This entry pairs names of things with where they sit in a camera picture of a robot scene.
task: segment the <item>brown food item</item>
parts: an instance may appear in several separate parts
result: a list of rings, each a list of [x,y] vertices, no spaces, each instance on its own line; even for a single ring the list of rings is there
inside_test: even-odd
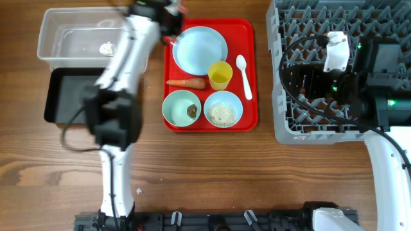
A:
[[[203,78],[193,78],[189,80],[168,80],[168,85],[176,87],[189,87],[193,89],[204,89],[206,81]]]
[[[190,116],[190,118],[195,118],[197,113],[197,106],[196,105],[191,105],[190,107],[187,108],[187,115]]]

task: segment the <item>wooden table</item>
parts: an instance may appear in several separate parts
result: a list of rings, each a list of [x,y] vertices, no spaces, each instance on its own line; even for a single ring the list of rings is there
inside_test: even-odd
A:
[[[145,74],[144,128],[132,163],[138,211],[298,209],[333,201],[358,209],[376,229],[376,198],[362,142],[286,146],[274,137],[272,63],[265,13],[269,0],[186,0],[187,17],[239,17],[255,30],[259,123],[251,132],[176,134],[162,122],[163,48]],[[0,230],[72,230],[74,215],[96,212],[102,199],[97,153],[61,148],[60,129],[43,119],[49,66],[37,57],[48,8],[107,6],[102,0],[5,0],[0,4]],[[88,147],[85,129],[69,133]],[[140,188],[143,193],[137,194]]]

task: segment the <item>green light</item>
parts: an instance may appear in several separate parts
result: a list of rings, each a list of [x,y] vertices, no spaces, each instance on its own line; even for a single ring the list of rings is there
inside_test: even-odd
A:
[[[389,99],[387,103],[388,103],[388,106],[392,106],[392,105],[395,105],[397,102],[395,100]]]

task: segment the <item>spoon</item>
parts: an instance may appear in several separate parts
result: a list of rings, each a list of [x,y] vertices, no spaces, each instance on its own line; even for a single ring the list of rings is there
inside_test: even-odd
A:
[[[251,93],[251,88],[249,84],[249,80],[247,79],[247,74],[245,73],[245,68],[247,67],[247,63],[244,59],[244,56],[239,55],[237,56],[237,67],[241,71],[243,75],[243,84],[244,84],[244,93],[245,93],[245,98],[248,100],[252,99],[252,93]]]

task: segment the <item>carrot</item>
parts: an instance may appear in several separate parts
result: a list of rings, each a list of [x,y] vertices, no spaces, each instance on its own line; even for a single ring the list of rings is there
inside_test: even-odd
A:
[[[189,87],[194,89],[204,89],[206,81],[202,78],[193,78],[189,80],[168,80],[167,84],[175,87]]]

